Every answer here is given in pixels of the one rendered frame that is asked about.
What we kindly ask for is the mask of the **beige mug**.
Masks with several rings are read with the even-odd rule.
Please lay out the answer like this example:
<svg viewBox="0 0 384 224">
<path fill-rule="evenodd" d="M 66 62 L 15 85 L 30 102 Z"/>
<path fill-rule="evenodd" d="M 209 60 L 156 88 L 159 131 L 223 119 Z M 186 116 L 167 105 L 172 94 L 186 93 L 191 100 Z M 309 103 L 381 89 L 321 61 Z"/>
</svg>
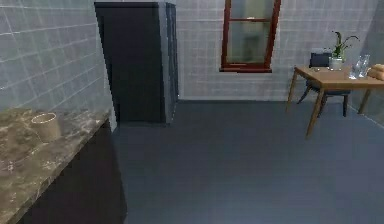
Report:
<svg viewBox="0 0 384 224">
<path fill-rule="evenodd" d="M 55 113 L 44 113 L 31 120 L 33 130 L 44 143 L 52 142 L 61 137 L 61 128 Z"/>
</svg>

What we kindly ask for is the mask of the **black fridge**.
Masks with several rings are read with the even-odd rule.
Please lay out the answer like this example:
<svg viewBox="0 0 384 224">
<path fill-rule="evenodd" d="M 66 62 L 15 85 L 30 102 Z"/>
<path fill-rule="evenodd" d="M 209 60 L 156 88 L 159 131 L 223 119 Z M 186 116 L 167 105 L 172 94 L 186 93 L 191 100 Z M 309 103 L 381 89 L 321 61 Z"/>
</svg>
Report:
<svg viewBox="0 0 384 224">
<path fill-rule="evenodd" d="M 116 120 L 169 124 L 178 101 L 176 5 L 94 4 Z"/>
</svg>

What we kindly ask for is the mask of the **red framed window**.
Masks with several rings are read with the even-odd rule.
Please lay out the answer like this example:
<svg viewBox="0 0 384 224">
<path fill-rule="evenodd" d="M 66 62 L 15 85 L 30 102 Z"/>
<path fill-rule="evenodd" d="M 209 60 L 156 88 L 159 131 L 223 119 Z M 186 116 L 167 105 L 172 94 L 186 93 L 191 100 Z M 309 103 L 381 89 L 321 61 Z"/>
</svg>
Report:
<svg viewBox="0 0 384 224">
<path fill-rule="evenodd" d="M 281 2 L 225 0 L 221 72 L 272 72 Z"/>
</svg>

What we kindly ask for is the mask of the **dark blue chair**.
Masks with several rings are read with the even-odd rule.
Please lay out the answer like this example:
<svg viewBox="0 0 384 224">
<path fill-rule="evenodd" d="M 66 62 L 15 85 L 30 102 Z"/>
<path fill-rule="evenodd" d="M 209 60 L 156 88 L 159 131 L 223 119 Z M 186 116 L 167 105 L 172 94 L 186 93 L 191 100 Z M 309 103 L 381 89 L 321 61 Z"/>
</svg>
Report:
<svg viewBox="0 0 384 224">
<path fill-rule="evenodd" d="M 328 67 L 329 66 L 329 58 L 331 57 L 331 53 L 323 52 L 323 53 L 311 53 L 309 67 Z M 319 92 L 320 88 L 311 80 L 306 81 L 306 89 L 303 95 L 300 97 L 298 104 L 300 104 L 308 95 L 310 91 Z M 341 96 L 343 98 L 343 116 L 347 116 L 348 111 L 348 102 L 349 102 L 349 94 L 350 90 L 327 90 L 324 92 L 324 95 L 321 100 L 320 110 L 318 112 L 317 117 L 320 117 L 323 109 L 327 103 L 327 100 L 330 97 Z"/>
</svg>

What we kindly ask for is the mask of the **wooden table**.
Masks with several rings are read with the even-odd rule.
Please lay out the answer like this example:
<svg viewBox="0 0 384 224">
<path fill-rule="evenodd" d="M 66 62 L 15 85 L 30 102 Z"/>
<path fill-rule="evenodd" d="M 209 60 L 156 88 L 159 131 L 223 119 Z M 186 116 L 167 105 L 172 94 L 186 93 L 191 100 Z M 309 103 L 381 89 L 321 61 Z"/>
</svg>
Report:
<svg viewBox="0 0 384 224">
<path fill-rule="evenodd" d="M 322 98 L 327 90 L 365 89 L 365 94 L 358 109 L 358 113 L 362 114 L 371 95 L 371 92 L 374 89 L 384 89 L 384 80 L 379 80 L 373 77 L 350 79 L 350 70 L 350 67 L 344 67 L 341 70 L 336 71 L 328 70 L 326 67 L 320 67 L 318 71 L 305 66 L 296 66 L 294 68 L 286 101 L 286 111 L 289 110 L 291 101 L 293 99 L 295 84 L 298 76 L 301 76 L 307 80 L 313 80 L 320 87 L 312 110 L 311 118 L 307 126 L 306 137 L 309 137 L 312 134 L 313 128 L 317 121 L 318 113 L 320 111 Z"/>
</svg>

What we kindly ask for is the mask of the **marble top dark counter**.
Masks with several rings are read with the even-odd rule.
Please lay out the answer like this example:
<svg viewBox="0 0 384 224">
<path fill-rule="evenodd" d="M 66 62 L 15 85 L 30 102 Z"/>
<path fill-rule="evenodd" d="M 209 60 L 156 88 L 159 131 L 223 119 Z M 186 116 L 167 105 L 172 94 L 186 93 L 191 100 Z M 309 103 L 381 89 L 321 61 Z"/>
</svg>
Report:
<svg viewBox="0 0 384 224">
<path fill-rule="evenodd" d="M 124 224 L 110 113 L 55 112 L 61 136 L 49 143 L 36 133 L 40 114 L 0 112 L 0 224 Z"/>
</svg>

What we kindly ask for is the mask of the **green plant in white pot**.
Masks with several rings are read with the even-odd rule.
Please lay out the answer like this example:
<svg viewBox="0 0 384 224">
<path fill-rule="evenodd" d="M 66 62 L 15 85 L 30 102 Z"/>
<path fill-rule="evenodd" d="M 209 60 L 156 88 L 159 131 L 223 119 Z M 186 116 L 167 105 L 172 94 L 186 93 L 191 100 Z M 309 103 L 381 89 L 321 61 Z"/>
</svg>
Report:
<svg viewBox="0 0 384 224">
<path fill-rule="evenodd" d="M 342 37 L 339 31 L 335 31 L 336 44 L 334 45 L 331 56 L 329 57 L 329 69 L 331 71 L 339 71 L 342 69 L 345 59 L 345 50 L 352 47 L 351 40 L 359 41 L 359 37 L 356 35 L 350 35 L 346 38 Z"/>
</svg>

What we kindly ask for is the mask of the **clear glass vase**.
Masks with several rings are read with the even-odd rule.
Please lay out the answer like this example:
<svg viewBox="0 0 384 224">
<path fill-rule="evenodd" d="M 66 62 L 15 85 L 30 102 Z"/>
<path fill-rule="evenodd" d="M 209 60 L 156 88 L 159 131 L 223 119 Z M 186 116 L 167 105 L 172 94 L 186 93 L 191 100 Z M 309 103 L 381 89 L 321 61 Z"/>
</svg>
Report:
<svg viewBox="0 0 384 224">
<path fill-rule="evenodd" d="M 358 61 L 352 66 L 349 78 L 353 80 L 365 78 L 368 72 L 369 60 L 369 54 L 360 56 Z"/>
</svg>

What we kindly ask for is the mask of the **tan bread loaf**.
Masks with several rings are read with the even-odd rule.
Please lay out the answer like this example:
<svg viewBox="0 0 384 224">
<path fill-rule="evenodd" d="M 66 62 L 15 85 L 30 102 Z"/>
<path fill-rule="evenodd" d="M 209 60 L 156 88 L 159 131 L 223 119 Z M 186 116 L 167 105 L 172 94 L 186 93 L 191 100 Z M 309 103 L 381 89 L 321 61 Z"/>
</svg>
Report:
<svg viewBox="0 0 384 224">
<path fill-rule="evenodd" d="M 367 72 L 369 77 L 384 81 L 384 65 L 375 64 Z"/>
</svg>

